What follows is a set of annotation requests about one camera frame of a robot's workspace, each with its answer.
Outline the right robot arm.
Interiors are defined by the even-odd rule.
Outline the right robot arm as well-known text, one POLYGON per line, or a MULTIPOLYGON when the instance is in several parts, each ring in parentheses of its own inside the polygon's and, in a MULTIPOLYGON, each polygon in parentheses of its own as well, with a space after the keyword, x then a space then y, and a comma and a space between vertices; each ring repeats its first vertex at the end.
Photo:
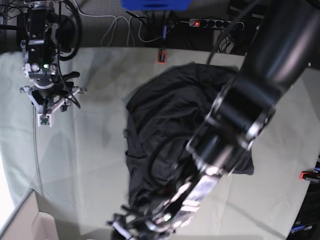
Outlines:
POLYGON ((80 14, 69 0, 27 0, 25 20, 28 39, 20 43, 23 72, 33 84, 20 88, 30 97, 75 100, 79 90, 70 81, 78 72, 62 74, 60 63, 72 60, 83 38, 80 14))

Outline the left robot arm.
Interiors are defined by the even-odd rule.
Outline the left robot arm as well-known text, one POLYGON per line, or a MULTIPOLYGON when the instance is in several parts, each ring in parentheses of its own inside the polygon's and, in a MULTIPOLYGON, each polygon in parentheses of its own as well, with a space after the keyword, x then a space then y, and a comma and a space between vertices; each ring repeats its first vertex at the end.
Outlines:
POLYGON ((317 0, 274 0, 240 69, 175 66, 129 100, 128 205, 113 240, 166 240, 223 175, 236 171, 320 40, 317 0))

